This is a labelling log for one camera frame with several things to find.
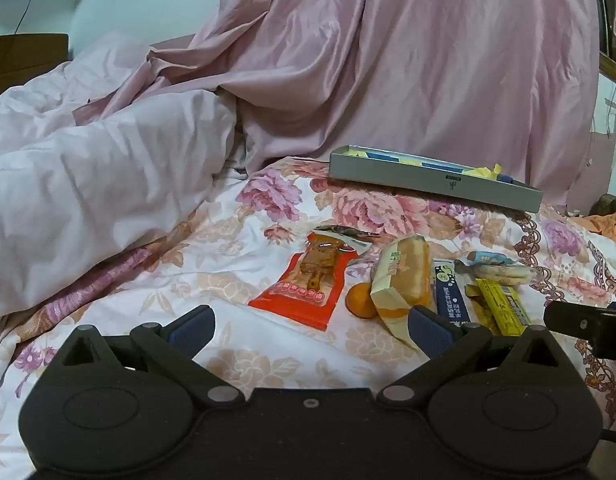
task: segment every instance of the open gray box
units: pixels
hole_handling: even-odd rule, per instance
[[[542,203],[543,192],[517,180],[509,184],[478,176],[455,173],[454,171],[425,168],[392,160],[377,160],[375,158],[348,155],[349,150],[376,153],[377,155],[395,158],[407,158],[416,162],[445,166],[457,170],[473,169],[469,166],[461,166],[460,164],[435,160],[434,158],[425,158],[424,156],[388,152],[363,146],[341,146],[330,154],[331,178],[453,196],[531,213],[538,212]]]

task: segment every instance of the bed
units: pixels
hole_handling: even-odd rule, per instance
[[[0,96],[0,480],[32,471],[19,410],[79,324],[118,335],[209,304],[216,332],[195,360],[246,395],[377,391],[424,363],[342,299],[324,332],[247,305],[320,224],[381,235],[344,294],[384,245],[419,233],[437,257],[495,250],[535,267],[520,292],[533,322],[547,301],[616,300],[616,244],[548,205],[526,215],[328,180],[330,151],[361,144],[499,162],[563,203],[594,106],[596,1],[460,1],[438,20],[447,0],[221,0],[183,46],[104,38]],[[509,19],[488,19],[504,6]],[[475,16],[481,28],[467,27]],[[616,428],[616,363],[556,337]],[[611,446],[594,457],[604,478],[616,478]]]
[[[93,269],[31,318],[0,335],[0,479],[24,479],[32,464],[18,435],[22,402],[78,324],[104,335],[141,322],[167,324],[199,304],[216,314],[214,339],[195,361],[240,388],[343,388],[373,391],[426,357],[377,320],[357,319],[340,300],[325,332],[253,309],[247,302],[276,280],[306,235],[323,223],[381,234],[346,272],[346,288],[366,280],[393,237],[426,236],[436,257],[496,250],[538,271],[520,289],[533,322],[550,300],[591,305],[616,299],[616,244],[542,206],[537,215],[401,190],[327,179],[328,165],[284,158],[250,179],[216,178],[211,195],[167,237]],[[90,301],[94,296],[101,296]],[[556,335],[603,412],[616,425],[616,363],[586,342]],[[608,463],[612,449],[605,451]]]

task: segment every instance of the small orange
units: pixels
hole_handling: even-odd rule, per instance
[[[370,297],[370,287],[370,283],[357,283],[346,295],[346,308],[361,319],[372,319],[377,316],[377,309]]]

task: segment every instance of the metal bolt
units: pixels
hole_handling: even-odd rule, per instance
[[[415,392],[408,386],[388,386],[384,390],[384,397],[394,402],[403,402],[405,400],[411,400],[415,396]]]
[[[239,390],[232,386],[215,386],[208,390],[208,399],[214,402],[233,402],[239,397]]]

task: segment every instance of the black cable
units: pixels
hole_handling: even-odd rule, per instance
[[[614,444],[616,444],[616,431],[602,430],[601,437],[599,439],[613,442]]]
[[[15,45],[15,40],[16,40],[17,33],[19,32],[19,27],[21,27],[21,23],[24,21],[24,18],[26,17],[26,14],[28,13],[28,9],[30,8],[31,2],[32,0],[28,0],[28,5],[26,6],[26,10],[24,10],[24,13],[21,16],[21,19],[19,20],[19,23],[17,24],[17,28],[15,29],[15,33],[12,35],[12,41],[10,42],[10,46],[8,47],[8,49],[6,49],[6,51],[2,55],[2,58],[0,59],[0,65],[3,63],[3,60],[6,59],[6,57],[8,57],[8,54],[10,54],[12,47]]]

